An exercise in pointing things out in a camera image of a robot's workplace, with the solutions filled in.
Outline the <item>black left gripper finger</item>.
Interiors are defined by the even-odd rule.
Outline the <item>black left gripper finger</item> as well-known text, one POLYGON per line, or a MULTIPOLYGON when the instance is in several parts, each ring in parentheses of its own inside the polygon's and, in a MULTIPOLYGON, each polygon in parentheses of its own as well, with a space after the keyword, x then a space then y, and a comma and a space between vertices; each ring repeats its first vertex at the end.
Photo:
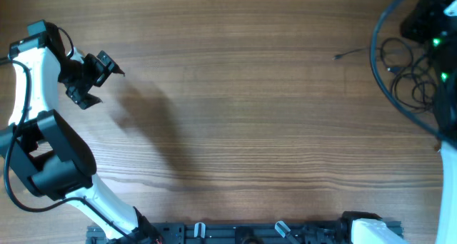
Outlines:
POLYGON ((100 51, 96 57, 101 62, 97 68, 99 76, 110 76, 113 73, 125 76, 124 71, 105 51, 100 51))
POLYGON ((90 93, 75 93, 73 95, 73 102, 79 106, 79 108, 85 110, 93 105, 101 103, 102 100, 90 93))

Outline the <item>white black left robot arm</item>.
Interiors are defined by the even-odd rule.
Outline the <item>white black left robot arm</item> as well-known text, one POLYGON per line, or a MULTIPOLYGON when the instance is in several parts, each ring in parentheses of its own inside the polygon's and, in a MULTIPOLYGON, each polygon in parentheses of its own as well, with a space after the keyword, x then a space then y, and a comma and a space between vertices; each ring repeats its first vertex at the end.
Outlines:
POLYGON ((14 110, 1 132, 7 195, 19 203, 9 179, 14 173, 32 195, 50 198, 53 207, 72 205, 92 219, 107 243, 154 237, 145 217, 100 179, 91 149, 58 112, 59 83, 79 108, 87 109, 99 102, 91 88, 121 73, 118 64, 104 51, 92 55, 65 49, 65 31, 48 21, 29 24, 28 33, 2 59, 16 72, 14 110))

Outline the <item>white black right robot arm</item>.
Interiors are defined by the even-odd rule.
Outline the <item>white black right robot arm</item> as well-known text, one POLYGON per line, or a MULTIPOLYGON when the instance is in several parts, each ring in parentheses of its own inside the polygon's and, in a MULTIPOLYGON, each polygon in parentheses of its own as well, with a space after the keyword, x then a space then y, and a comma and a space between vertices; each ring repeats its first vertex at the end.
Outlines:
POLYGON ((369 46, 371 71, 380 90, 406 118, 441 142, 443 190, 437 243, 456 242, 456 0, 419 0, 400 25, 402 37, 425 47, 425 57, 437 74, 432 111, 435 129, 406 110, 389 91, 378 72, 376 45, 385 20, 404 0, 393 0, 381 13, 369 46))

